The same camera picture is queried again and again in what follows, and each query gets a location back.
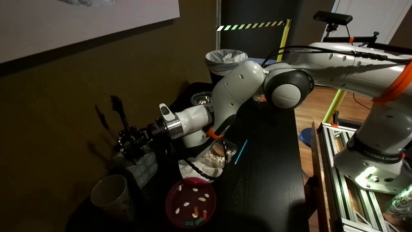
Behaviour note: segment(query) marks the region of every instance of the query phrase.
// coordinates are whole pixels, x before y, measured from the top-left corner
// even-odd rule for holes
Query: floor
[[[298,133],[305,128],[312,128],[313,123],[316,123],[316,127],[321,124],[331,101],[334,100],[335,93],[335,90],[317,87],[309,95],[304,104],[295,110]],[[363,123],[370,113],[371,106],[371,99],[358,95],[353,97],[352,93],[348,93],[340,106],[339,118]],[[299,150],[302,167],[305,175],[304,182],[307,182],[308,178],[313,176],[312,150],[303,142],[299,142]],[[320,231],[317,213],[314,213],[309,220],[309,227],[311,232]]]

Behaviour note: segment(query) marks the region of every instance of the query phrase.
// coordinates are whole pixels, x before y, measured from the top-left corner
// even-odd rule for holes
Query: whiteboard
[[[374,37],[378,43],[389,44],[396,35],[412,0],[336,0],[331,12],[353,16],[348,25],[353,37]],[[345,28],[339,28],[334,37],[348,37]]]
[[[179,0],[2,0],[0,64],[179,15]]]

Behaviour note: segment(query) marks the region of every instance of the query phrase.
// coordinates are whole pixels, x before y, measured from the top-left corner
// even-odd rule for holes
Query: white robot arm
[[[407,187],[412,172],[405,164],[403,149],[412,140],[412,87],[407,83],[411,68],[399,57],[349,44],[311,47],[336,53],[302,53],[294,65],[268,68],[268,101],[282,109],[298,106],[307,91],[289,83],[296,75],[303,79],[300,83],[309,80],[372,97],[371,114],[339,154],[335,167],[363,190],[397,194]]]
[[[165,129],[173,140],[204,137],[199,132],[213,119],[215,135],[223,135],[242,104],[262,88],[267,101],[280,109],[299,106],[314,86],[344,90],[370,96],[375,104],[335,167],[369,191],[396,194],[408,186],[412,172],[403,150],[412,141],[412,66],[402,57],[349,44],[314,43],[311,48],[321,53],[302,52],[294,64],[267,69],[253,61],[241,64],[214,88],[214,118],[196,106],[169,119],[172,113],[161,108],[169,119]]]

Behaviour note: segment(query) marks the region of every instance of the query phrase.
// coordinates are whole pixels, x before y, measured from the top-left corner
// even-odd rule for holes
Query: red bowl
[[[200,178],[186,178],[175,184],[166,198],[166,215],[178,229],[199,229],[213,218],[217,195],[210,184]]]

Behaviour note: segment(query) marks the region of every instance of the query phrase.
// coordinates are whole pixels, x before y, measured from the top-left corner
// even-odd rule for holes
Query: black and yellow tape
[[[271,21],[271,22],[257,22],[257,24],[240,24],[240,25],[222,25],[217,32],[242,32],[242,30],[257,30],[268,28],[286,26],[289,21]]]

